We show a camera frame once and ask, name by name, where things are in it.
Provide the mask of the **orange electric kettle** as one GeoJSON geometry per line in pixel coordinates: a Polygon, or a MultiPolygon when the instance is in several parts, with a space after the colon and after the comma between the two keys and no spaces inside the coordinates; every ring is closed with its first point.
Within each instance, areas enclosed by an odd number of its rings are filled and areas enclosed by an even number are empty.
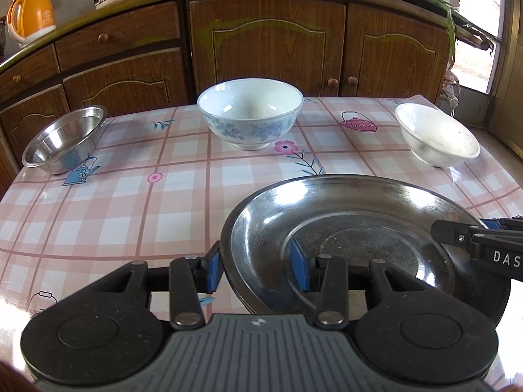
{"type": "Polygon", "coordinates": [[[51,0],[12,0],[6,26],[20,48],[41,38],[56,28],[51,0]]]}

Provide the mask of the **brown wooden cabinet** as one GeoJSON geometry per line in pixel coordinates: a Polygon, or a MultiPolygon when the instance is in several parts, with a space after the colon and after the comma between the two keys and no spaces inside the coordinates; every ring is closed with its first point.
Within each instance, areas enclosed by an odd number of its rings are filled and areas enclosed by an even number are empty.
{"type": "Polygon", "coordinates": [[[431,0],[124,0],[57,28],[1,66],[1,187],[60,116],[189,105],[244,77],[306,96],[440,97],[451,46],[494,44],[431,0]]]}

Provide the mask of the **small steel bowl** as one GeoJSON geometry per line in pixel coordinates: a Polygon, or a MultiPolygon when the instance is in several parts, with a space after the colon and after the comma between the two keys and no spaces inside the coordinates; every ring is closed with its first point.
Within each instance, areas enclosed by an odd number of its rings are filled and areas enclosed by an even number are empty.
{"type": "Polygon", "coordinates": [[[92,105],[71,111],[38,133],[22,153],[23,166],[51,175],[72,171],[90,157],[105,131],[107,110],[92,105]]]}

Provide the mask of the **white ceramic bowl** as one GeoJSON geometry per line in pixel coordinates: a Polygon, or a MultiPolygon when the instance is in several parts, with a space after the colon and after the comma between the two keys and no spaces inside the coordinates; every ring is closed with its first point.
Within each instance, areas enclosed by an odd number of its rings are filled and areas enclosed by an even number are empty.
{"type": "Polygon", "coordinates": [[[405,103],[396,107],[395,116],[412,154],[426,165],[448,168],[474,160],[481,153],[475,135],[444,111],[405,103]]]}

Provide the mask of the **pink plaid tablecloth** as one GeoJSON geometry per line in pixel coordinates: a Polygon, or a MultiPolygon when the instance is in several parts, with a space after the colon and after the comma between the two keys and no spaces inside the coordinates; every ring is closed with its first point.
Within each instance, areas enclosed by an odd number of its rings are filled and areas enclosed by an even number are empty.
{"type": "Polygon", "coordinates": [[[309,97],[290,132],[240,151],[194,105],[110,119],[79,172],[21,171],[1,201],[1,358],[24,369],[20,335],[32,316],[133,259],[165,266],[205,251],[243,198],[307,173],[407,181],[479,218],[522,212],[522,163],[484,131],[481,153],[450,169],[416,159],[396,101],[309,97]]]}

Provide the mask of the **blue floral ceramic bowl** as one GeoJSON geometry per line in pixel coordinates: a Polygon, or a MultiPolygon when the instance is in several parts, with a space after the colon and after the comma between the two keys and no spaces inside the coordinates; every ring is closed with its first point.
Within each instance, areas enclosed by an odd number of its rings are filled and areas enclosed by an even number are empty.
{"type": "Polygon", "coordinates": [[[287,134],[304,103],[293,85],[266,78],[218,83],[197,100],[208,128],[243,151],[259,151],[287,134]]]}

